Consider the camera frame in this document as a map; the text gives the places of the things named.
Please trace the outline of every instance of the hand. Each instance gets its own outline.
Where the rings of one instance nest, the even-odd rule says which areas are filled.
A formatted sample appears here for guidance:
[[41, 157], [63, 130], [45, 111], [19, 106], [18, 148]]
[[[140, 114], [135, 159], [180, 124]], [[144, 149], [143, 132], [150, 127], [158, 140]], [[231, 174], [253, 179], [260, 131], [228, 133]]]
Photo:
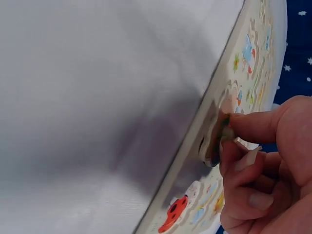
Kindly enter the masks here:
[[276, 142], [278, 152], [248, 156], [240, 143], [222, 143], [224, 229], [312, 233], [312, 98], [297, 96], [271, 112], [233, 115], [230, 125], [248, 142]]

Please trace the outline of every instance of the white star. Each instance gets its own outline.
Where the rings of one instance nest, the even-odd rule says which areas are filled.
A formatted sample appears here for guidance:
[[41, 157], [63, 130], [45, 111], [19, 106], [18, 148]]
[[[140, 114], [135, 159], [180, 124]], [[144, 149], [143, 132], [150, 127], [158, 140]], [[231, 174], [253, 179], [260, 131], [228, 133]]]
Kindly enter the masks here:
[[291, 71], [291, 67], [290, 67], [290, 66], [287, 66], [287, 65], [284, 66], [284, 69], [285, 69], [285, 71], [288, 71], [288, 72]]
[[307, 13], [306, 11], [299, 11], [299, 12], [298, 12], [298, 15], [300, 15], [300, 16], [305, 16], [306, 13]]

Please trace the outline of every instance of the white sheet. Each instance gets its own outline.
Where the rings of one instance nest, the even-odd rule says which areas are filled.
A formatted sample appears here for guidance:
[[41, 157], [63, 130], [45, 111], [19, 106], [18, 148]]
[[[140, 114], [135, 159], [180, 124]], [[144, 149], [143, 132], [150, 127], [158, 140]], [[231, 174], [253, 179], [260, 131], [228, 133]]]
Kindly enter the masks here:
[[130, 233], [242, 4], [0, 1], [0, 233]]

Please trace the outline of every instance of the colorful painted board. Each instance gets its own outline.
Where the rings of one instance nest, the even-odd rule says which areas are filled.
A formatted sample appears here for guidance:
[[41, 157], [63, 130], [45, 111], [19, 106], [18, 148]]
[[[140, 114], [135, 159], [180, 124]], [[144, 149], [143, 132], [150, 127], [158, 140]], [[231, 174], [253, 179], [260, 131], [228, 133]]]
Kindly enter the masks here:
[[273, 36], [268, 1], [246, 0], [193, 124], [137, 234], [199, 234], [218, 217], [224, 204], [222, 177], [217, 163], [210, 168], [203, 161], [218, 143], [213, 137], [221, 114], [263, 110], [275, 73]]

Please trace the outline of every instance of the yellow flower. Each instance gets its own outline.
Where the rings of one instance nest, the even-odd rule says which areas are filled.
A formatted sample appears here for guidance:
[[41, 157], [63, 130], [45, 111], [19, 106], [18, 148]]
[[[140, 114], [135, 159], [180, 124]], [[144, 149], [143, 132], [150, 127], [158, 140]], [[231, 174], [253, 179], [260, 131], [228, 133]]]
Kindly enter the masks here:
[[238, 64], [239, 64], [239, 54], [236, 54], [233, 67], [234, 73], [238, 70]]

